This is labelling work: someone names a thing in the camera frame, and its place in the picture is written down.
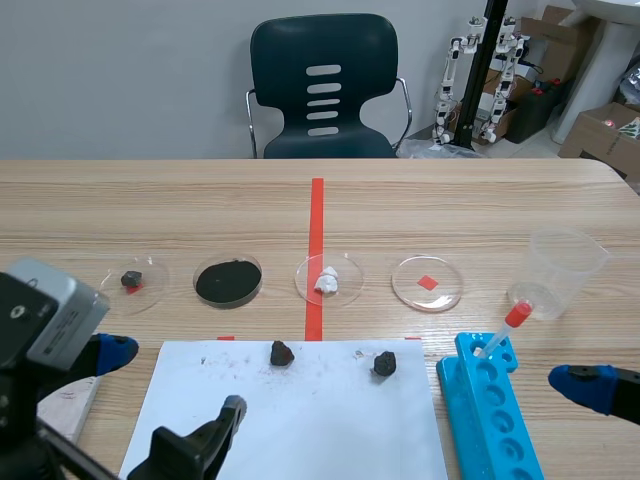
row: robot frame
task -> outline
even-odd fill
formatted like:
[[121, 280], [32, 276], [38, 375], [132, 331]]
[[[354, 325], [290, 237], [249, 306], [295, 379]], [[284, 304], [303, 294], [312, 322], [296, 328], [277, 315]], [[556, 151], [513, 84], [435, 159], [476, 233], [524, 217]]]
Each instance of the robot frame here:
[[[485, 17], [472, 17], [467, 25], [469, 30], [465, 37], [453, 37], [451, 39], [451, 46], [447, 53], [444, 68], [444, 76], [438, 89], [436, 122], [432, 131], [433, 141], [438, 145], [451, 141], [451, 137], [446, 133], [446, 127], [447, 120], [451, 114], [451, 104], [455, 102], [455, 100], [453, 100], [453, 83], [458, 59], [461, 53], [474, 55], [478, 51], [478, 46], [484, 38], [487, 19]], [[495, 53], [504, 55], [506, 60], [503, 63], [500, 81], [493, 95], [491, 114], [489, 119], [483, 123], [480, 128], [481, 137], [491, 143], [496, 141], [494, 131], [507, 108], [507, 98], [509, 97], [515, 78], [515, 67], [524, 51], [524, 38], [519, 34], [514, 34], [515, 27], [515, 18], [504, 17], [502, 19], [496, 48], [494, 50]]]

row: sink pedestal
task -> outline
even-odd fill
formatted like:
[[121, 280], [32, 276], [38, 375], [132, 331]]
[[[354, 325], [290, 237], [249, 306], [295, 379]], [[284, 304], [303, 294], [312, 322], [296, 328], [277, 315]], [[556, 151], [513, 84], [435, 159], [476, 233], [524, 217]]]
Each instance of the sink pedestal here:
[[639, 27], [613, 22], [605, 24], [602, 41], [553, 133], [554, 142], [564, 143], [580, 112], [611, 101], [639, 41]]

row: black pole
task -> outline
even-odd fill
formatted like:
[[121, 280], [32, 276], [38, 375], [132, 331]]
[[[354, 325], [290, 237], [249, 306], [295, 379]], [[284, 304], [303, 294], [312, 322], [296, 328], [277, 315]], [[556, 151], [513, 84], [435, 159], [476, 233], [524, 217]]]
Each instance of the black pole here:
[[484, 16], [487, 19], [487, 26], [484, 31], [484, 38], [478, 47], [478, 51], [473, 56], [471, 71], [467, 88], [462, 98], [462, 108], [460, 109], [460, 119], [453, 137], [454, 145], [471, 149], [471, 135], [473, 133], [473, 122], [475, 121], [480, 105], [482, 89], [487, 78], [487, 72], [493, 60], [493, 52], [496, 49], [500, 26], [507, 9], [508, 0], [489, 0]]

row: metal chair leg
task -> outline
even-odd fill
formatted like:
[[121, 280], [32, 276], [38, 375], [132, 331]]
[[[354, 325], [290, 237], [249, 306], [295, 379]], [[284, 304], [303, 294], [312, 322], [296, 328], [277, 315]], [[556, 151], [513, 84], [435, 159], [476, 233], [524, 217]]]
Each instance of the metal chair leg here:
[[253, 117], [251, 116], [251, 95], [255, 95], [256, 90], [252, 88], [245, 94], [245, 100], [247, 102], [247, 114], [249, 115], [249, 135], [251, 135], [251, 149], [253, 151], [253, 158], [258, 158], [258, 149], [256, 148], [256, 136], [253, 132]]
[[407, 104], [407, 127], [404, 129], [404, 132], [402, 133], [400, 140], [398, 140], [396, 143], [392, 145], [394, 152], [397, 152], [398, 149], [400, 148], [400, 144], [404, 140], [404, 137], [407, 136], [407, 133], [409, 132], [409, 128], [411, 128], [411, 122], [413, 121], [413, 110], [411, 109], [411, 100], [409, 99], [409, 90], [407, 90], [407, 82], [404, 81], [404, 78], [400, 78], [400, 77], [396, 77], [396, 82], [400, 82], [400, 84], [402, 85], [402, 92], [404, 93], [404, 101]]

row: plastic beaker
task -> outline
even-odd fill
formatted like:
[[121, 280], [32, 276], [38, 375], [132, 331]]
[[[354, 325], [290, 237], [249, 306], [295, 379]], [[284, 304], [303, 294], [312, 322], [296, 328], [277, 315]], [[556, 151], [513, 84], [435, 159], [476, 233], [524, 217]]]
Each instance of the plastic beaker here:
[[513, 305], [528, 302], [533, 318], [554, 320], [609, 253], [590, 236], [571, 228], [544, 228], [529, 240], [529, 251], [507, 295]]

